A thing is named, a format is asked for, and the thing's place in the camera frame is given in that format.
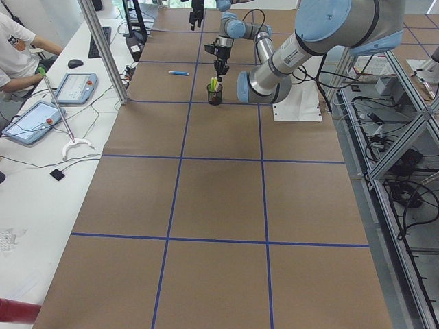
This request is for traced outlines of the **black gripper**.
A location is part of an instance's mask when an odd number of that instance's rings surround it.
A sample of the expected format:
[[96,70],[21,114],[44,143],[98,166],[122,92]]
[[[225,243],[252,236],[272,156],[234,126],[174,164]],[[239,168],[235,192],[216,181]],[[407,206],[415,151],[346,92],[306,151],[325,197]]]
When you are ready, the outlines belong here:
[[195,30],[195,18],[197,27],[200,28],[202,24],[202,17],[204,15],[204,0],[191,0],[192,12],[189,15],[189,23],[191,31]]
[[217,54],[215,55],[216,59],[214,61],[216,80],[221,82],[223,77],[227,74],[229,70],[229,66],[227,61],[230,57],[230,48],[229,47],[218,47]]

